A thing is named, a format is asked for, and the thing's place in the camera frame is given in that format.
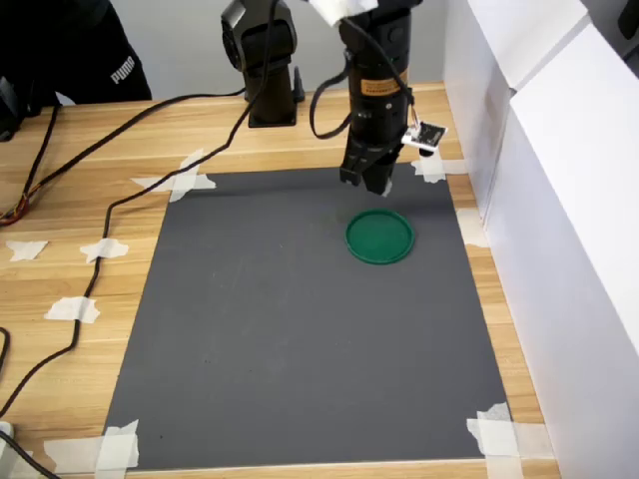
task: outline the white panel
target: white panel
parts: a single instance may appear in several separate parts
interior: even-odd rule
[[[579,0],[468,1],[499,68],[515,90],[589,21]]]
[[[639,349],[639,81],[589,26],[512,107]]]
[[[477,206],[484,217],[510,90],[466,0],[451,0],[444,82]]]
[[[562,477],[634,478],[639,357],[526,135],[511,114],[486,227]]]

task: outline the wire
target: wire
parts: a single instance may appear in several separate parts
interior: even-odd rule
[[[56,105],[53,107],[53,113],[51,114],[51,120],[49,121],[49,127],[47,128],[47,133],[44,136],[44,140],[42,142],[42,146],[40,147],[40,151],[36,156],[33,165],[31,166],[31,171],[29,172],[29,176],[27,177],[27,181],[24,185],[24,189],[22,190],[22,196],[20,197],[20,201],[13,207],[12,210],[7,213],[0,214],[0,226],[8,226],[16,223],[20,218],[22,218],[28,209],[28,194],[31,189],[31,185],[33,184],[33,180],[36,176],[38,168],[40,168],[40,164],[42,163],[42,159],[44,157],[45,152],[47,151],[47,147],[49,146],[49,141],[51,140],[51,134],[53,133],[53,127],[55,127],[56,120],[58,119],[58,113],[60,112],[60,105]]]
[[[319,85],[319,88],[316,90],[315,94],[313,95],[313,100],[311,101],[311,111],[309,113],[309,117],[311,120],[311,130],[313,130],[313,134],[320,140],[328,140],[329,138],[336,137],[341,132],[343,132],[346,127],[348,127],[348,125],[350,125],[351,114],[348,114],[343,122],[341,122],[341,125],[339,125],[331,132],[318,133],[318,131],[316,130],[316,109],[318,107],[318,102],[320,101],[321,95],[326,90],[326,88],[336,85],[348,78],[348,74],[350,73],[350,69],[352,68],[352,53],[349,50],[346,50],[343,54],[346,58],[346,64],[343,67],[341,73],[335,75],[332,78],[329,78],[321,85]]]
[[[236,136],[238,130],[240,129],[240,126],[242,125],[244,120],[247,118],[247,116],[249,115],[251,110],[253,109],[254,105],[256,104],[256,102],[258,101],[258,99],[260,98],[262,93],[264,92],[265,87],[267,85],[268,72],[269,72],[269,63],[271,61],[271,47],[272,47],[271,43],[272,43],[272,38],[273,38],[272,32],[273,32],[273,25],[274,25],[274,22],[275,22],[276,7],[277,7],[279,1],[280,0],[272,0],[271,1],[271,7],[269,9],[269,22],[268,22],[268,26],[267,26],[266,46],[265,46],[265,54],[264,54],[264,59],[265,60],[264,60],[264,66],[263,66],[263,70],[262,70],[262,79],[260,81],[260,87],[259,87],[257,93],[255,94],[255,96],[249,101],[249,103],[245,107],[244,111],[242,112],[242,114],[240,115],[238,120],[235,122],[233,127],[231,128],[231,132],[229,133],[229,137],[227,138],[225,143],[223,145],[221,145],[220,147],[217,147],[215,150],[213,150],[212,152],[208,153],[207,155],[204,155],[199,160],[197,160],[196,162],[190,164],[189,166],[181,168],[179,170],[174,170],[174,171],[166,174],[160,180],[157,180],[155,183],[153,183],[152,185],[150,185],[147,188],[144,188],[140,192],[137,192],[134,195],[130,195],[130,196],[126,197],[126,198],[123,198],[121,200],[117,200],[116,202],[111,203],[109,205],[109,207],[107,208],[107,213],[106,213],[106,216],[105,216],[104,230],[103,230],[103,234],[102,234],[102,238],[103,239],[105,239],[109,235],[109,228],[110,228],[110,224],[111,224],[111,216],[113,214],[113,210],[116,207],[118,207],[120,205],[124,205],[124,204],[126,204],[128,202],[131,202],[131,201],[133,201],[133,200],[135,200],[135,199],[137,199],[139,197],[142,197],[143,195],[146,195],[148,192],[151,192],[156,187],[158,187],[159,185],[161,185],[164,182],[166,182],[168,179],[174,177],[175,175],[179,175],[179,174],[185,173],[185,172],[187,172],[187,171],[189,171],[189,170],[201,165],[202,163],[204,163],[207,160],[211,159],[212,157],[214,157],[215,155],[219,154],[220,152],[223,152],[224,150],[227,150],[231,146],[231,144],[233,143],[233,140],[235,139],[235,136]],[[102,258],[101,257],[97,257],[96,261],[95,261],[93,275],[91,276],[91,280],[89,281],[89,285],[87,286],[87,289],[86,289],[85,294],[84,294],[84,296],[87,297],[87,298],[90,297],[91,293],[93,292],[93,289],[95,288],[96,282],[98,280],[98,276],[100,274],[100,265],[101,265],[101,263],[102,263]],[[64,349],[60,349],[59,351],[51,354],[50,356],[48,356],[45,359],[43,359],[42,361],[40,361],[38,364],[36,364],[27,373],[27,375],[25,375],[25,377],[22,379],[22,381],[20,381],[20,384],[18,384],[18,387],[14,390],[14,392],[9,397],[9,400],[7,401],[7,403],[4,405],[4,407],[0,411],[0,418],[2,416],[4,416],[4,414],[6,414],[6,412],[9,410],[9,408],[11,407],[13,402],[15,401],[16,397],[18,397],[18,394],[20,393],[20,391],[24,388],[24,386],[27,384],[29,379],[31,379],[31,377],[40,368],[42,368],[47,363],[51,362],[52,360],[60,357],[61,355],[65,354],[66,352],[69,352],[69,351],[71,351],[72,349],[75,348],[75,346],[78,343],[78,337],[80,335],[80,324],[81,324],[80,320],[79,319],[75,319],[74,328],[73,328],[73,337],[72,337],[72,340],[71,340],[71,344],[69,344]],[[15,449],[16,452],[18,452],[18,454],[20,454],[20,456],[23,459],[25,459],[30,465],[32,465],[36,470],[38,470],[38,472],[40,472],[41,474],[45,475],[47,478],[58,479],[55,474],[47,471],[40,464],[38,464],[37,462],[33,461],[28,456],[28,454],[26,454],[24,449],[22,449],[9,436],[7,436],[6,434],[2,433],[2,431],[0,431],[0,433],[1,433],[0,434],[0,438],[4,439],[9,446],[11,446],[13,449]]]
[[[386,55],[386,52],[383,51],[383,48],[381,48],[381,45],[379,45],[377,41],[374,38],[372,38],[368,32],[366,32],[363,28],[361,28],[351,19],[346,17],[346,18],[343,18],[341,21],[345,23],[346,25],[348,25],[350,28],[352,28],[355,32],[357,32],[366,41],[366,43],[370,47],[372,47],[373,50],[377,52],[377,54],[379,55],[379,58],[383,60],[383,62],[386,64],[386,66],[390,70],[390,73],[392,74],[392,78],[395,80],[395,82],[397,82],[397,85],[399,85],[401,92],[408,99],[408,103],[411,106],[413,106],[415,104],[415,98],[412,96],[412,93],[410,92],[410,88],[408,88],[406,83],[401,79],[401,77],[399,76],[399,73],[397,73],[397,69],[392,64],[392,60],[390,60],[388,55]]]
[[[233,92],[233,93],[229,93],[229,94],[222,94],[222,95],[218,95],[218,94],[183,95],[183,96],[180,96],[180,97],[175,97],[175,98],[171,98],[169,100],[165,100],[164,102],[157,103],[156,105],[153,105],[153,106],[147,108],[146,110],[143,110],[142,112],[137,114],[135,117],[133,117],[131,120],[129,120],[127,123],[125,123],[124,125],[118,127],[116,130],[111,132],[109,135],[107,135],[103,139],[101,139],[98,142],[96,142],[93,145],[91,145],[89,148],[84,150],[82,153],[80,153],[79,155],[77,155],[74,158],[72,158],[71,160],[69,160],[66,164],[64,164],[58,170],[56,170],[52,174],[50,174],[47,177],[45,177],[35,187],[31,188],[31,183],[33,182],[33,179],[35,177],[35,173],[36,173],[38,167],[40,166],[40,162],[42,160],[42,157],[44,156],[44,152],[46,151],[47,145],[49,144],[49,139],[51,138],[51,133],[53,132],[53,127],[55,125],[56,118],[57,118],[57,115],[58,115],[58,110],[60,108],[60,107],[54,107],[53,115],[51,117],[51,123],[49,124],[49,130],[47,131],[47,135],[45,136],[45,140],[44,140],[44,142],[42,144],[40,152],[38,153],[38,157],[36,158],[36,161],[34,162],[34,165],[33,165],[32,169],[31,169],[31,172],[29,173],[29,179],[27,180],[27,183],[25,184],[25,190],[23,191],[22,198],[20,199],[20,202],[12,210],[10,210],[9,212],[5,213],[4,215],[0,215],[0,227],[6,227],[6,226],[9,226],[9,225],[13,225],[14,223],[16,223],[16,222],[20,221],[22,218],[24,218],[24,216],[29,211],[30,200],[33,198],[33,196],[42,187],[44,187],[48,183],[52,182],[53,180],[55,180],[59,176],[67,173],[69,170],[71,170],[73,167],[78,165],[82,160],[87,158],[89,155],[91,155],[92,153],[96,152],[100,148],[104,147],[107,143],[109,143],[113,139],[119,137],[124,132],[126,132],[127,130],[129,130],[133,126],[137,125],[138,123],[140,123],[145,118],[147,118],[147,117],[153,115],[154,113],[156,113],[156,112],[158,112],[160,110],[163,110],[163,109],[165,109],[165,108],[167,108],[167,107],[169,107],[171,105],[175,105],[177,103],[185,102],[187,100],[193,100],[193,99],[196,99],[196,98],[234,97],[234,96],[242,94],[245,90],[246,89],[243,88],[242,90],[239,90],[237,92]]]
[[[2,352],[0,352],[0,373],[2,373],[2,366],[4,364],[4,360],[7,358],[7,354],[9,353],[9,346],[11,345],[11,334],[9,334],[9,331],[2,326],[0,326],[0,332],[4,336],[4,342],[2,343]]]

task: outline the wooden desk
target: wooden desk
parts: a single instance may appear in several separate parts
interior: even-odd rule
[[[446,160],[462,158],[443,86],[418,86],[415,99],[424,120],[450,128],[441,147],[442,156]],[[69,343],[72,323],[45,320],[43,315],[61,297],[84,292],[93,266],[85,264],[79,248],[100,239],[108,204],[139,190],[130,178],[163,175],[194,150],[210,151],[222,144],[244,105],[241,98],[194,100],[150,117],[55,182],[25,220],[0,230],[0,324],[13,335],[0,383],[1,403],[37,361]],[[40,177],[147,106],[135,103],[63,109]],[[309,102],[302,105],[299,124],[294,129],[243,127],[232,147],[204,164],[201,173],[337,167],[342,160],[345,133],[324,142],[316,140],[309,127],[308,106]],[[336,126],[347,108],[347,92],[326,94],[319,107],[319,130]],[[49,118],[50,112],[45,111],[40,117],[27,120],[14,140],[0,145],[3,208],[18,198]],[[404,149],[403,162],[416,159],[416,150]],[[468,176],[448,180],[455,205],[474,208]],[[35,451],[36,458],[48,467],[54,464],[44,454],[43,441],[102,433],[167,201],[168,194],[152,194],[115,211],[111,236],[128,244],[130,251],[104,263],[93,295],[100,317],[95,324],[83,325],[77,349],[41,370],[3,418],[16,426],[18,441]],[[6,240],[50,243],[35,261],[9,262],[11,251],[4,244]],[[514,420],[541,423],[543,418],[490,250],[469,246],[467,252]],[[276,467],[165,476],[474,479],[486,477],[484,464],[483,460],[471,460]],[[524,470],[527,478],[559,477],[554,461],[526,463]],[[135,472],[129,475],[157,476]]]

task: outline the masking tape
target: masking tape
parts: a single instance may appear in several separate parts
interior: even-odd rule
[[[182,168],[189,167],[203,155],[204,150],[202,149],[193,152],[180,164],[180,170]],[[198,175],[199,169],[200,166],[196,166],[185,173],[175,175],[158,187],[154,188],[153,192],[171,192],[169,203],[174,203],[181,200],[190,190],[214,190],[217,187],[216,183],[209,180],[206,175]],[[132,181],[143,188],[148,188],[152,184],[156,183],[160,178],[161,177],[133,178]]]
[[[44,450],[56,463],[56,474],[94,474],[97,479],[123,479],[137,467],[138,421],[109,427],[104,436],[45,441]]]
[[[35,259],[48,241],[7,241],[7,246],[13,250],[10,261],[28,261]]]
[[[388,183],[386,184],[386,189],[381,194],[381,197],[388,198],[391,192],[392,192],[392,180],[388,180]]]
[[[80,319],[81,322],[93,324],[99,315],[100,311],[96,308],[95,299],[78,296],[63,297],[55,302],[44,315],[44,318],[61,321]]]
[[[18,453],[13,449],[11,452],[15,455],[14,466],[11,470],[11,474],[8,476],[10,479],[39,479],[40,473],[31,467],[27,461],[18,456]],[[29,456],[33,457],[32,451],[25,451]]]
[[[460,208],[457,210],[457,221],[464,244],[478,247],[489,247],[488,238],[483,230],[479,210],[476,208]]]
[[[377,0],[310,0],[311,5],[334,27],[339,20],[377,8]]]
[[[87,256],[87,263],[89,263],[95,261],[98,256],[108,258],[124,256],[129,252],[129,247],[117,239],[105,238],[95,244],[82,246],[80,251]]]
[[[446,175],[467,175],[468,169],[464,160],[446,160],[441,158],[441,152],[437,150],[430,157],[421,156],[418,161],[412,162],[415,175],[422,176],[427,183],[437,183],[446,180]]]
[[[512,422],[506,403],[478,411],[466,427],[486,457],[490,479],[523,479],[522,459],[554,459],[546,426]]]

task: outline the green lid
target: green lid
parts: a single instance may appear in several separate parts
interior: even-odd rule
[[[346,230],[350,252],[369,264],[393,264],[408,256],[415,233],[408,221],[389,210],[357,215]]]

